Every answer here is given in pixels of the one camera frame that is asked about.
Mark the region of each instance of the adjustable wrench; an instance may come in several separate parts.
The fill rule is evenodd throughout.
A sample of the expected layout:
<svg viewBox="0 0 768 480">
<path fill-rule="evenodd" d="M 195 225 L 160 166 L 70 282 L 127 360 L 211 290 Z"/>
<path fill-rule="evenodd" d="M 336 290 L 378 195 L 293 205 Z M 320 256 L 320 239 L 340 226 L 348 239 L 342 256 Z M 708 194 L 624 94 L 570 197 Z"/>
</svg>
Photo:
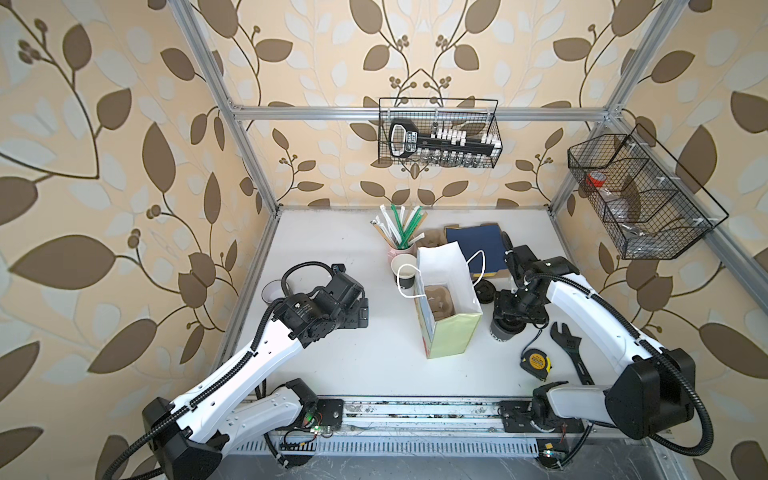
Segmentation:
<svg viewBox="0 0 768 480">
<path fill-rule="evenodd" d="M 571 330 L 568 325 L 563 323 L 563 331 L 560 332 L 558 323 L 552 323 L 552 328 L 549 330 L 549 335 L 552 337 L 555 343 L 557 343 L 568 356 L 571 357 L 571 361 L 574 363 L 576 373 L 582 385 L 594 385 L 594 380 L 589 375 L 587 367 L 581 360 L 581 355 L 578 354 L 578 346 L 581 343 L 581 337 L 571 335 Z"/>
</svg>

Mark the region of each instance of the wire basket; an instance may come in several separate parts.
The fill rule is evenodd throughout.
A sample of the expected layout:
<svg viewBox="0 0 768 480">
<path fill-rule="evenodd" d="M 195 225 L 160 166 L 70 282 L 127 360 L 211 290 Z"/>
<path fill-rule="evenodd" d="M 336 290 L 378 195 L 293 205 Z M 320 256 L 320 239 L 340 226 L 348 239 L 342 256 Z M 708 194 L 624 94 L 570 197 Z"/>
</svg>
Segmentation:
<svg viewBox="0 0 768 480">
<path fill-rule="evenodd" d="M 674 174 L 657 164 L 652 147 L 674 161 Z M 677 258 L 728 218 L 710 192 L 640 124 L 629 135 L 604 134 L 569 148 L 568 169 L 625 260 Z M 708 213 L 702 200 L 717 212 Z"/>
<path fill-rule="evenodd" d="M 504 148 L 497 106 L 474 98 L 380 98 L 379 162 L 493 168 Z"/>
</svg>

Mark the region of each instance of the yellow tape measure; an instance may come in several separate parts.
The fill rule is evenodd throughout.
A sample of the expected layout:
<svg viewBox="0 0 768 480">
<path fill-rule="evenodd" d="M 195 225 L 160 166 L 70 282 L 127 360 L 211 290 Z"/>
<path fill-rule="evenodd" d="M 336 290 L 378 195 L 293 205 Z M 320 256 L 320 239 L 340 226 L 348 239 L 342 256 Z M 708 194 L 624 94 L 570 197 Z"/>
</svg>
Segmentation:
<svg viewBox="0 0 768 480">
<path fill-rule="evenodd" d="M 552 362 L 546 353 L 539 349 L 526 350 L 520 360 L 520 367 L 539 380 L 546 380 L 552 369 Z"/>
</svg>

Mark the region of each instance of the brown leaf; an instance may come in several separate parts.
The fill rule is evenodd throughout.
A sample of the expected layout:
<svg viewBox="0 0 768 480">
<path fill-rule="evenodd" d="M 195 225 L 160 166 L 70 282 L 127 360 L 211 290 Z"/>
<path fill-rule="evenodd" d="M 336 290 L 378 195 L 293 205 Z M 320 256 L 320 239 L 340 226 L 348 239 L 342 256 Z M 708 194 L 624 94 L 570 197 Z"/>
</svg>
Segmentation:
<svg viewBox="0 0 768 480">
<path fill-rule="evenodd" d="M 542 105 L 541 108 L 570 108 L 571 102 L 568 100 L 558 100 Z"/>
<path fill-rule="evenodd" d="M 558 144 L 558 142 L 563 138 L 563 129 L 559 128 L 556 131 L 552 132 L 552 135 L 549 136 L 546 142 L 544 142 L 544 148 L 549 150 L 550 148 L 554 147 Z"/>
<path fill-rule="evenodd" d="M 237 10 L 230 0 L 198 0 L 197 7 L 205 21 L 217 34 L 225 38 L 235 36 Z"/>
<path fill-rule="evenodd" d="M 179 273 L 181 299 L 192 308 L 200 308 L 207 298 L 205 286 L 192 273 Z"/>
<path fill-rule="evenodd" d="M 640 127 L 637 129 L 637 133 L 643 140 L 648 142 L 648 147 L 655 147 L 656 125 L 654 125 L 654 122 L 647 117 L 637 117 L 634 122 L 635 124 L 640 125 Z"/>
<path fill-rule="evenodd" d="M 629 65 L 629 61 L 632 59 L 634 52 L 634 48 L 627 50 L 627 53 L 624 55 L 624 60 L 621 61 L 621 68 L 619 69 L 620 74 L 624 74 L 624 70 L 627 69 L 627 65 Z"/>
<path fill-rule="evenodd" d="M 190 333 L 190 337 L 187 339 L 187 345 L 184 346 L 184 351 L 181 353 L 180 365 L 192 360 L 192 357 L 200 349 L 200 344 L 203 342 L 205 336 L 205 329 L 202 325 L 198 325 Z"/>
<path fill-rule="evenodd" d="M 612 274 L 614 272 L 614 258 L 602 242 L 600 242 L 600 247 L 598 248 L 598 258 L 600 259 L 600 266 L 603 267 L 603 271 L 608 275 Z"/>
<path fill-rule="evenodd" d="M 62 290 L 79 290 L 104 278 L 114 253 L 85 235 L 65 235 L 38 245 L 8 269 L 27 280 Z"/>
<path fill-rule="evenodd" d="M 96 355 L 88 371 L 112 373 L 124 369 L 147 351 L 156 332 L 157 324 L 152 320 L 136 320 L 112 337 L 112 340 Z"/>
<path fill-rule="evenodd" d="M 515 166 L 524 172 L 533 171 L 533 164 L 527 160 L 518 160 L 515 162 Z"/>
<path fill-rule="evenodd" d="M 101 449 L 101 455 L 98 457 L 95 480 L 102 480 L 107 468 L 109 468 L 109 466 L 112 465 L 112 462 L 114 462 L 127 448 L 128 442 L 123 437 L 119 435 L 109 435 L 107 441 L 104 442 L 104 447 Z M 124 462 L 114 473 L 112 478 L 120 478 L 127 466 L 128 462 Z"/>
<path fill-rule="evenodd" d="M 453 51 L 453 61 L 462 70 L 473 71 L 480 69 L 480 59 L 471 45 L 456 45 Z"/>
<path fill-rule="evenodd" d="M 768 130 L 768 100 L 735 91 L 730 95 L 733 119 L 744 130 L 758 134 Z"/>
<path fill-rule="evenodd" d="M 147 7 L 153 10 L 162 10 L 165 8 L 165 2 L 166 0 L 147 0 Z"/>
<path fill-rule="evenodd" d="M 349 0 L 349 10 L 360 30 L 372 35 L 382 27 L 382 11 L 372 0 Z"/>
<path fill-rule="evenodd" d="M 192 126 L 190 127 L 190 141 L 192 145 L 197 145 L 203 141 L 205 137 L 205 130 L 208 128 L 208 116 L 205 114 L 199 114 L 192 119 Z"/>
<path fill-rule="evenodd" d="M 643 23 L 651 9 L 654 0 L 621 0 L 611 19 L 611 30 L 617 37 L 623 37 Z"/>
<path fill-rule="evenodd" d="M 0 356 L 0 402 L 27 376 L 39 353 L 40 342 L 32 342 Z"/>
<path fill-rule="evenodd" d="M 755 261 L 768 272 L 768 248 L 755 255 Z"/>
<path fill-rule="evenodd" d="M 672 295 L 672 286 L 671 276 L 654 277 L 637 291 L 637 304 L 649 312 L 663 309 Z"/>
<path fill-rule="evenodd" d="M 279 38 L 268 38 L 256 44 L 256 55 L 264 61 L 283 61 L 293 50 L 293 43 Z"/>
<path fill-rule="evenodd" d="M 659 60 L 650 73 L 650 79 L 658 84 L 674 80 L 686 71 L 695 56 L 685 50 L 671 51 Z"/>
<path fill-rule="evenodd" d="M 468 124 L 463 124 L 458 129 L 467 132 L 467 137 L 473 137 L 479 134 L 483 128 L 485 128 L 485 124 L 482 122 L 473 121 Z"/>
<path fill-rule="evenodd" d="M 0 433 L 0 468 L 24 453 L 42 434 L 40 427 L 23 427 Z"/>
<path fill-rule="evenodd" d="M 272 139 L 275 140 L 275 143 L 278 144 L 283 150 L 288 150 L 290 148 L 290 144 L 288 143 L 286 136 L 280 133 L 280 131 L 276 128 L 272 129 Z"/>
<path fill-rule="evenodd" d="M 394 194 L 392 194 L 392 203 L 395 205 L 403 205 L 410 196 L 411 190 L 409 188 L 397 190 Z"/>
<path fill-rule="evenodd" d="M 296 187 L 302 192 L 313 192 L 323 188 L 323 184 L 318 184 L 317 182 L 299 182 Z"/>
<path fill-rule="evenodd" d="M 696 467 L 696 471 L 699 473 L 701 480 L 726 480 L 725 475 L 720 473 L 717 468 L 714 468 L 712 465 L 699 460 L 698 458 L 694 458 L 694 466 Z"/>
<path fill-rule="evenodd" d="M 117 130 L 131 113 L 131 89 L 113 91 L 96 104 L 96 116 L 107 130 Z"/>
<path fill-rule="evenodd" d="M 656 276 L 659 260 L 632 260 L 627 268 L 627 285 L 639 290 Z"/>
<path fill-rule="evenodd" d="M 135 477 L 136 475 L 143 475 L 145 473 L 149 473 L 155 469 L 155 465 L 157 465 L 157 459 L 154 457 L 154 455 L 150 455 L 149 458 L 144 460 L 142 463 L 139 464 L 138 467 L 136 467 L 134 472 L 131 473 L 131 476 Z"/>
<path fill-rule="evenodd" d="M 706 185 L 717 166 L 717 147 L 710 132 L 700 125 L 680 153 L 675 174 L 692 192 Z"/>
<path fill-rule="evenodd" d="M 689 0 L 688 8 L 696 13 L 708 12 L 712 9 L 712 0 Z"/>
<path fill-rule="evenodd" d="M 317 200 L 312 200 L 307 204 L 308 207 L 330 207 L 331 206 L 331 200 L 329 198 L 318 198 Z"/>
<path fill-rule="evenodd" d="M 746 440 L 733 447 L 730 452 L 730 466 L 739 480 L 768 478 L 766 456 L 760 444 L 754 440 Z"/>
<path fill-rule="evenodd" d="M 431 190 L 419 188 L 416 194 L 419 197 L 419 201 L 425 205 L 432 205 L 435 203 L 435 194 Z"/>
<path fill-rule="evenodd" d="M 205 286 L 211 286 L 216 281 L 216 266 L 207 253 L 195 252 L 190 255 L 192 273 Z"/>
<path fill-rule="evenodd" d="M 642 333 L 645 333 L 646 335 L 648 335 L 650 338 L 652 338 L 654 340 L 658 340 L 658 338 L 656 338 L 656 335 L 654 335 L 654 333 L 651 332 L 648 327 L 644 326 L 643 328 L 640 329 L 640 331 Z"/>
<path fill-rule="evenodd" d="M 166 48 L 160 52 L 160 56 L 168 70 L 181 80 L 189 81 L 194 78 L 192 61 L 178 48 Z"/>
<path fill-rule="evenodd" d="M 469 33 L 480 33 L 488 28 L 498 13 L 501 0 L 477 0 L 467 9 L 464 26 Z"/>
<path fill-rule="evenodd" d="M 315 167 L 316 163 L 314 160 L 306 160 L 301 162 L 296 169 L 300 172 L 308 172 Z"/>
<path fill-rule="evenodd" d="M 360 188 L 371 197 L 384 197 L 386 195 L 384 187 L 375 182 L 362 181 L 360 182 Z"/>
<path fill-rule="evenodd" d="M 205 195 L 203 197 L 203 210 L 208 223 L 213 225 L 219 218 L 221 211 L 221 189 L 216 174 L 211 173 L 208 177 L 208 183 L 205 186 Z"/>
<path fill-rule="evenodd" d="M 640 191 L 637 189 L 637 184 L 634 182 L 634 179 L 629 176 L 624 179 L 624 188 L 621 190 L 621 198 L 627 202 L 627 222 L 638 222 L 643 213 L 643 203 Z"/>
<path fill-rule="evenodd" d="M 224 151 L 224 123 L 218 117 L 214 118 L 214 134 L 216 135 L 219 149 Z"/>
<path fill-rule="evenodd" d="M 61 42 L 64 60 L 72 70 L 80 70 L 91 60 L 91 39 L 88 38 L 83 25 L 77 24 L 70 28 Z"/>
<path fill-rule="evenodd" d="M 458 105 L 456 105 L 456 108 L 474 108 L 474 107 L 475 107 L 475 96 L 474 95 L 465 98 L 464 100 L 460 101 L 458 103 Z"/>
<path fill-rule="evenodd" d="M 35 182 L 21 177 L 0 177 L 0 225 L 23 215 L 38 201 Z"/>
<path fill-rule="evenodd" d="M 219 68 L 219 74 L 224 75 L 224 62 L 221 59 L 221 54 L 218 50 L 214 50 L 211 52 L 211 54 L 214 56 L 214 61 L 216 62 L 216 66 Z"/>
<path fill-rule="evenodd" d="M 469 186 L 468 180 L 460 180 L 458 182 L 451 182 L 448 185 L 445 185 L 445 187 L 442 189 L 442 196 L 443 197 L 455 197 L 456 195 L 459 195 L 461 192 L 467 189 Z"/>
<path fill-rule="evenodd" d="M 741 333 L 721 323 L 707 323 L 699 329 L 699 336 L 725 366 L 746 376 L 768 379 L 768 355 Z"/>
<path fill-rule="evenodd" d="M 227 250 L 227 258 L 224 260 L 224 269 L 227 272 L 231 272 L 235 266 L 235 260 L 237 260 L 237 240 L 232 240 L 230 249 Z"/>
<path fill-rule="evenodd" d="M 389 157 L 381 157 L 380 159 L 371 163 L 371 167 L 376 168 L 389 168 L 392 166 L 392 159 Z"/>
<path fill-rule="evenodd" d="M 552 44 L 554 54 L 561 60 L 578 61 L 584 60 L 592 50 L 592 43 L 586 38 L 570 37 L 555 40 Z"/>
<path fill-rule="evenodd" d="M 240 181 L 240 189 L 248 197 L 253 195 L 253 180 L 251 180 L 250 177 L 245 177 L 244 179 L 242 179 Z"/>
<path fill-rule="evenodd" d="M 529 181 L 511 182 L 510 184 L 504 184 L 504 186 L 516 192 L 527 192 L 533 187 Z"/>
<path fill-rule="evenodd" d="M 389 61 L 389 47 L 387 45 L 373 45 L 365 60 L 362 61 L 362 69 L 367 71 L 376 71 L 384 68 Z"/>
<path fill-rule="evenodd" d="M 499 198 L 496 200 L 496 208 L 516 208 L 520 205 L 514 200 L 508 200 L 506 198 Z"/>
<path fill-rule="evenodd" d="M 141 157 L 147 176 L 157 189 L 167 193 L 176 179 L 176 162 L 170 151 L 165 135 L 157 124 L 153 123 L 144 135 Z"/>
<path fill-rule="evenodd" d="M 574 197 L 573 194 L 571 194 L 570 197 L 568 197 L 568 202 L 565 205 L 568 208 L 568 215 L 574 216 L 574 212 L 576 211 L 576 197 Z"/>
<path fill-rule="evenodd" d="M 349 126 L 358 137 L 365 141 L 376 141 L 379 138 L 376 129 L 368 124 L 350 124 Z"/>
</svg>

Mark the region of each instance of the wallpaper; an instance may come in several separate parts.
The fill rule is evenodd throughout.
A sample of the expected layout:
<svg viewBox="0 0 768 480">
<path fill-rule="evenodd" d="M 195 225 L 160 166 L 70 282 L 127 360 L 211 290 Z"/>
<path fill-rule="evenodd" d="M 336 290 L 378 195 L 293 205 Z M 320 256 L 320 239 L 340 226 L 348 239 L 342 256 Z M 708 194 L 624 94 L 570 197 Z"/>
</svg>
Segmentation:
<svg viewBox="0 0 768 480">
<path fill-rule="evenodd" d="M 627 105 L 718 199 L 729 230 L 768 266 L 768 5 L 692 0 Z M 690 176 L 670 167 L 690 185 Z M 768 316 L 704 242 L 676 260 L 619 260 L 597 214 L 574 193 L 558 215 L 575 260 L 622 314 L 696 362 L 715 443 L 690 467 L 702 480 L 768 478 Z M 673 429 L 694 445 L 697 420 Z"/>
<path fill-rule="evenodd" d="M 322 130 L 317 130 L 318 123 Z M 584 122 L 501 122 L 493 169 L 447 168 L 379 158 L 377 126 L 332 121 L 253 121 L 246 127 L 278 203 L 284 205 L 535 207 L 566 175 L 565 151 Z"/>
<path fill-rule="evenodd" d="M 192 0 L 235 103 L 599 107 L 654 0 Z"/>
<path fill-rule="evenodd" d="M 0 0 L 0 478 L 100 478 L 214 360 L 267 215 L 199 71 L 163 2 Z"/>
<path fill-rule="evenodd" d="M 624 114 L 656 132 L 730 213 L 723 227 L 768 270 L 768 4 L 691 4 Z"/>
</svg>

